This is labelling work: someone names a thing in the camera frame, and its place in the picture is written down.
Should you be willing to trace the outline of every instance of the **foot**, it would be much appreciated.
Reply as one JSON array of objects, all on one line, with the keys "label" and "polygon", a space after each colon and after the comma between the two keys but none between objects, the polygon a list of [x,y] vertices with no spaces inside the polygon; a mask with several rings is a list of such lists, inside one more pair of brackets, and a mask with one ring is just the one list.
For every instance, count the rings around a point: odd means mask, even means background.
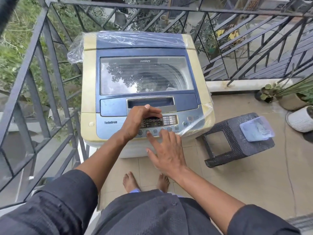
[{"label": "foot", "polygon": [[170,185],[170,181],[168,180],[168,177],[161,173],[157,181],[157,185],[156,185],[157,189],[166,193],[169,185]]},{"label": "foot", "polygon": [[123,185],[124,185],[127,193],[131,192],[134,189],[139,189],[139,186],[136,182],[136,179],[135,179],[135,177],[131,171],[128,174],[124,175]]}]

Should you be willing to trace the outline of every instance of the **black plastic stool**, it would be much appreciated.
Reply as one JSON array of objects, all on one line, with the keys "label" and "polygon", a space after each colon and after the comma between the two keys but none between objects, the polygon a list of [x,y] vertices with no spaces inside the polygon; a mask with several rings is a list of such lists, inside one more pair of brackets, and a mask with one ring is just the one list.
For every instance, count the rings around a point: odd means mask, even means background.
[{"label": "black plastic stool", "polygon": [[[213,168],[274,147],[275,143],[272,138],[264,141],[248,142],[243,135],[239,125],[256,117],[258,117],[256,113],[249,113],[227,119],[216,123],[209,132],[199,136],[198,138],[202,139],[209,154],[209,159],[205,160],[206,166]],[[223,131],[232,150],[230,152],[214,156],[206,140],[206,135],[217,133],[219,131]]]}]

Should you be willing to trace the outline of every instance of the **rolled-up sleeve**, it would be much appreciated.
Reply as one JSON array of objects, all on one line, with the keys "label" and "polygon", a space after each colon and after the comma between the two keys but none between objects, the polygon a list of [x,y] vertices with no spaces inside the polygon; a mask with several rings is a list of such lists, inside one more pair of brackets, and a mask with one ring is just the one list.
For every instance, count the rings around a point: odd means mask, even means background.
[{"label": "rolled-up sleeve", "polygon": [[229,223],[227,235],[296,235],[300,231],[282,218],[256,205],[239,209]]},{"label": "rolled-up sleeve", "polygon": [[97,206],[92,179],[71,170],[0,218],[0,234],[83,234]]}]

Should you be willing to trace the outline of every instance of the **left hand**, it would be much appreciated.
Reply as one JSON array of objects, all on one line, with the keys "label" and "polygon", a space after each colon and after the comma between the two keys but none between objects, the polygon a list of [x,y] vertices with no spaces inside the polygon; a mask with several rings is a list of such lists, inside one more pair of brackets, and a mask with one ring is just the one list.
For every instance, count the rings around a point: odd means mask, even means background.
[{"label": "left hand", "polygon": [[121,128],[127,140],[133,139],[139,131],[141,121],[148,117],[162,118],[161,109],[150,105],[134,106],[128,113],[127,118]]}]

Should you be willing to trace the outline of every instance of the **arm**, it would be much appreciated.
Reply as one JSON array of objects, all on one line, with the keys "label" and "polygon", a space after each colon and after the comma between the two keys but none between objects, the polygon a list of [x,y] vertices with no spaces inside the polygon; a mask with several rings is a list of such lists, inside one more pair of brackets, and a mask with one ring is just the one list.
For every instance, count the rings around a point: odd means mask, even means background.
[{"label": "arm", "polygon": [[188,168],[180,136],[166,130],[161,130],[160,136],[162,137],[162,143],[159,143],[150,133],[147,134],[147,138],[157,152],[156,156],[149,148],[147,149],[152,163],[188,192],[224,234],[252,235],[254,234],[253,222],[255,222],[255,225],[257,223],[258,226],[264,228],[264,231],[268,232],[266,227],[270,227],[273,231],[273,233],[265,232],[263,234],[279,235],[280,233],[276,232],[279,231],[281,226],[278,225],[288,227],[289,224],[276,215],[255,205],[245,205]]},{"label": "arm", "polygon": [[98,193],[119,153],[134,138],[143,118],[161,110],[135,106],[122,128],[76,170],[45,185],[25,205],[0,218],[1,234],[83,234],[98,203]]}]

